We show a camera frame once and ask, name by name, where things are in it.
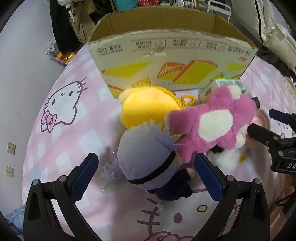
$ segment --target wall socket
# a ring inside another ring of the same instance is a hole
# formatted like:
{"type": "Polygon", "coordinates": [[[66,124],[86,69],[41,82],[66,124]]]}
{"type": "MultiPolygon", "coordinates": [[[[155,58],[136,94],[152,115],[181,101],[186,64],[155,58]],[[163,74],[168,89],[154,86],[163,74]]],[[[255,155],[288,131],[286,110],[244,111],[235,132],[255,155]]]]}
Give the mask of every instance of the wall socket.
{"type": "Polygon", "coordinates": [[[14,155],[15,154],[16,145],[8,142],[7,145],[7,153],[14,155]]]}
{"type": "Polygon", "coordinates": [[[5,176],[13,177],[13,168],[12,167],[5,167],[5,176]]]}

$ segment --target pink plush toy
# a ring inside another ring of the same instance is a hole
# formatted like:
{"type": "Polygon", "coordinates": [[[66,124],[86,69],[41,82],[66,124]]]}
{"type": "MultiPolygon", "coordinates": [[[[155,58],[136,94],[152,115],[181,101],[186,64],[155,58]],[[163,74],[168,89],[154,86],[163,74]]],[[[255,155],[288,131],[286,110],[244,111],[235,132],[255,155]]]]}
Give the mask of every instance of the pink plush toy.
{"type": "Polygon", "coordinates": [[[172,111],[165,122],[173,134],[185,135],[177,153],[183,163],[189,163],[200,152],[218,145],[225,149],[240,148],[244,133],[252,122],[256,104],[242,94],[236,85],[224,85],[215,90],[205,104],[172,111]]]}

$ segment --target pink checkered bedsheet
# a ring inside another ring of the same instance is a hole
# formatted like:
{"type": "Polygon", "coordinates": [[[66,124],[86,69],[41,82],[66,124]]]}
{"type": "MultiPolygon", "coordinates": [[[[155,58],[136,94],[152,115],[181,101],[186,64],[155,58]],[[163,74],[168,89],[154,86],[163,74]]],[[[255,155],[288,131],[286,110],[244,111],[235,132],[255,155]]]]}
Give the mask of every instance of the pink checkered bedsheet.
{"type": "MultiPolygon", "coordinates": [[[[296,112],[283,76],[260,58],[253,60],[242,81],[249,94],[258,96],[267,113],[270,108],[296,112]]],[[[197,95],[197,90],[179,91],[177,95],[184,93],[197,95]]],[[[118,99],[112,97],[85,45],[59,76],[36,118],[23,167],[24,203],[35,178],[48,182],[68,175],[89,152],[108,159],[125,130],[120,124],[120,111],[118,99]]],[[[285,137],[294,135],[290,127],[274,120],[271,130],[285,137]]],[[[272,205],[281,193],[284,177],[271,172],[270,164],[267,149],[259,145],[229,174],[243,181],[261,179],[268,204],[272,205]]],[[[162,210],[156,206],[154,195],[129,183],[103,191],[99,178],[96,173],[76,206],[103,241],[189,241],[217,205],[198,177],[190,182],[194,189],[190,198],[170,202],[162,210]]],[[[54,207],[64,230],[71,233],[55,202],[54,207]]]]}

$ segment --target yellow plush pouch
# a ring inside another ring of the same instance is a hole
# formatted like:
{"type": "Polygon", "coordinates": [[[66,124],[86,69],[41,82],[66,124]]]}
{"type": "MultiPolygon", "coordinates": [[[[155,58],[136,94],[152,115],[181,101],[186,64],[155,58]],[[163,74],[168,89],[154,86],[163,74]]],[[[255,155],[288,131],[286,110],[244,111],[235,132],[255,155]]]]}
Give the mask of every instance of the yellow plush pouch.
{"type": "Polygon", "coordinates": [[[162,123],[164,129],[164,117],[168,112],[195,103],[194,96],[184,95],[180,100],[172,91],[158,86],[127,89],[119,95],[119,100],[123,105],[121,122],[126,129],[144,122],[150,123],[150,120],[155,125],[162,123]]]}

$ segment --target silver screw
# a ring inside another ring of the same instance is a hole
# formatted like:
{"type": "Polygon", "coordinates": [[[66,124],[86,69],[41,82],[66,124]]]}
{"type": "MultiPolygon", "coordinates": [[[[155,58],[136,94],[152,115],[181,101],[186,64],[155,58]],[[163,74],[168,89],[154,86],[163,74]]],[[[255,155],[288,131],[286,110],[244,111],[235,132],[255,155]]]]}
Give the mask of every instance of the silver screw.
{"type": "Polygon", "coordinates": [[[228,181],[231,181],[231,182],[234,180],[234,177],[231,175],[227,175],[226,178],[228,181]]]}
{"type": "Polygon", "coordinates": [[[60,176],[59,177],[59,181],[60,182],[64,182],[64,181],[66,181],[67,180],[67,177],[66,176],[60,176]]]}
{"type": "Polygon", "coordinates": [[[39,183],[39,180],[38,180],[38,179],[35,179],[35,180],[32,182],[33,185],[37,185],[38,183],[39,183]]]}
{"type": "Polygon", "coordinates": [[[258,179],[258,178],[255,178],[255,182],[256,182],[257,184],[260,184],[260,183],[261,183],[260,179],[258,179]]]}

